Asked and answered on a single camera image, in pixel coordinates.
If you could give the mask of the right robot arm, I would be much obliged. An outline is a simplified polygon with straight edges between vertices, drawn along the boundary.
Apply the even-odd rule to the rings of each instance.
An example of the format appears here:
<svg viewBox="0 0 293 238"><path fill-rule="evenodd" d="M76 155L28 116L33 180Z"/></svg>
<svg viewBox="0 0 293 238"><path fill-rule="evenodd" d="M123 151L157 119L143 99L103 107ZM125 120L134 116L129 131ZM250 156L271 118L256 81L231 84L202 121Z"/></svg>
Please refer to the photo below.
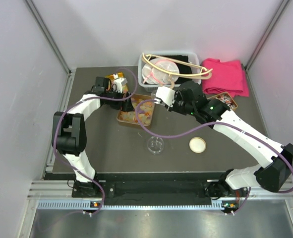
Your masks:
<svg viewBox="0 0 293 238"><path fill-rule="evenodd" d="M207 99L201 86L193 81L183 83L178 90L168 89L164 100L169 111L191 115L231 139L256 161L257 165L245 169L226 171L219 191L231 196L237 189L259 186L270 192L281 192L281 187L293 169L293 144L275 142L244 122L225 103Z"/></svg>

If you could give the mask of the gold tin pastel gummies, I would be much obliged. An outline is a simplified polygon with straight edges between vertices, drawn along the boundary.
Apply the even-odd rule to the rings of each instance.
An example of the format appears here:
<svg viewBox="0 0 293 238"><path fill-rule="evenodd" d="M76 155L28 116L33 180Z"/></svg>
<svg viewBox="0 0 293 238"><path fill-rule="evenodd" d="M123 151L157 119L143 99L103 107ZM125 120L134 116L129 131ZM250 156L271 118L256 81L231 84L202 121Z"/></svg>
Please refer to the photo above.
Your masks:
<svg viewBox="0 0 293 238"><path fill-rule="evenodd" d="M142 101L145 101L145 100L151 100L151 96L134 94L131 97L133 108L135 109L138 104L140 104ZM145 127L150 127L153 114L154 114L154 109L155 109L154 102L143 103L138 109L138 118L140 119L140 121ZM120 125L140 127L140 124L136 117L135 110L131 112L120 111L117 115L117 121Z"/></svg>

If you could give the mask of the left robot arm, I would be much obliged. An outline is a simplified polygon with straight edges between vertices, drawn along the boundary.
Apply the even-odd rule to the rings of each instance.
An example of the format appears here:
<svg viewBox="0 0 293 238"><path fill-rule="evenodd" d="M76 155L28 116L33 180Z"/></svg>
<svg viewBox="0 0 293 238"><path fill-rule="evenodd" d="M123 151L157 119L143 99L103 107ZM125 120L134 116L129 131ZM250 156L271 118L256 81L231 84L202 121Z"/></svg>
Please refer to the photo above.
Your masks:
<svg viewBox="0 0 293 238"><path fill-rule="evenodd" d="M53 116L52 146L74 171L73 197L94 197L102 191L96 171L85 152L87 134L85 121L103 105L115 110L132 112L132 94L122 74L97 77L95 84L82 98L64 112Z"/></svg>

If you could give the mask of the clear round container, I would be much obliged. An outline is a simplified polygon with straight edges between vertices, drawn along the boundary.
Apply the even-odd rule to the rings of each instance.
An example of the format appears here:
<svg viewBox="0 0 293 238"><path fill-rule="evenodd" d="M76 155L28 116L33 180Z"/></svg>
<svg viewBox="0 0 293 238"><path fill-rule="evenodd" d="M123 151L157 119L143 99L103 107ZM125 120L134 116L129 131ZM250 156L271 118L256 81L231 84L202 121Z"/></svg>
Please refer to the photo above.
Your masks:
<svg viewBox="0 0 293 238"><path fill-rule="evenodd" d="M147 141L147 149L153 155L159 155L165 147L164 141L160 137L151 136Z"/></svg>

